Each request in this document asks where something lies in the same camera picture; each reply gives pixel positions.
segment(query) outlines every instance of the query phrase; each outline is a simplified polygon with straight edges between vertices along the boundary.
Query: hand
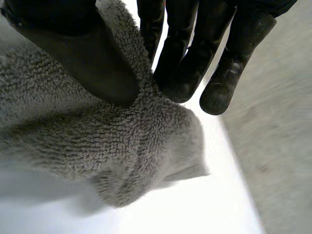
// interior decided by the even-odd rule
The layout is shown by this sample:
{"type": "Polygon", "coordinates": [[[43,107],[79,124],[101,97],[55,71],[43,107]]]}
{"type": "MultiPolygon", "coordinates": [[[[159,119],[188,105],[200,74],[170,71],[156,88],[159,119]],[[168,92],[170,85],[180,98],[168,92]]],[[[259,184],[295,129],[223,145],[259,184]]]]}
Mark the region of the hand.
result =
{"type": "MultiPolygon", "coordinates": [[[[199,101],[201,108],[211,115],[225,112],[254,49],[275,26],[275,17],[288,11],[296,2],[225,1],[166,0],[169,30],[154,72],[160,90],[170,100],[188,101],[209,68],[233,18],[218,67],[199,101]],[[194,39],[187,48],[196,13],[194,39]]],[[[164,21],[164,0],[137,0],[137,6],[141,34],[153,62],[164,21]]]]}

